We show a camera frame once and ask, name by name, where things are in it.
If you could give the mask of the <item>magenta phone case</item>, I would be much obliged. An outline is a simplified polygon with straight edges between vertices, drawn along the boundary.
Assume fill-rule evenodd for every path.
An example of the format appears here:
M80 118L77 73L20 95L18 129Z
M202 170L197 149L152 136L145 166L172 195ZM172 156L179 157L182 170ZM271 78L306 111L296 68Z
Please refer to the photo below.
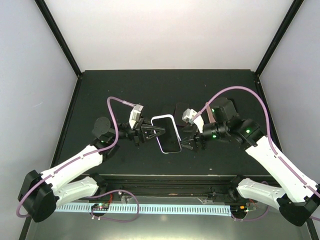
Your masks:
M186 125L186 122L183 121L183 113L188 108L189 108L188 103L178 102L176 104L173 117L178 127L184 127Z

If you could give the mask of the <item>black bare phone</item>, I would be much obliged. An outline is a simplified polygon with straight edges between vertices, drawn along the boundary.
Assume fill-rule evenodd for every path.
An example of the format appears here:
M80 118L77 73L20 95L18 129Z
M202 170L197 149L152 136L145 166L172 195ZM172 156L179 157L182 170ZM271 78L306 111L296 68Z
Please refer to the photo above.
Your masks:
M176 107L174 105L164 105L161 109L161 115L174 115Z

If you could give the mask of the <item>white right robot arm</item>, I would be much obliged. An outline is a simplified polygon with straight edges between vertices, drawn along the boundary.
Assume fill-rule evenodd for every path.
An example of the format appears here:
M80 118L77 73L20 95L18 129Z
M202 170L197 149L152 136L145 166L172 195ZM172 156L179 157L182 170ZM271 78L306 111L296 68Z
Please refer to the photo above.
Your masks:
M208 106L214 122L205 123L193 109L186 109L182 120L190 125L191 136L182 146L192 151L205 149L210 140L238 143L260 163L279 184L265 185L237 175L228 187L228 198L234 202L252 199L273 207L291 224L301 227L320 205L320 186L300 171L265 135L252 119L242 119L234 103L225 97Z

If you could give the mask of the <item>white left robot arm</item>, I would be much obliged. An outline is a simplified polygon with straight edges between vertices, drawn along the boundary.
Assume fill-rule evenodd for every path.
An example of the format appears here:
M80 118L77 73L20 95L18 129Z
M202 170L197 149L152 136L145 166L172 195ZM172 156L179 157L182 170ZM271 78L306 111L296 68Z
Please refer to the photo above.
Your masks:
M128 139L139 146L165 133L165 128L154 126L144 118L138 120L134 129L128 123L113 124L107 117L98 118L92 130L94 140L83 150L48 170L26 174L17 197L16 215L31 217L39 223L64 204L81 198L103 199L108 188L97 173L81 180L76 178L112 158L119 149L117 140Z

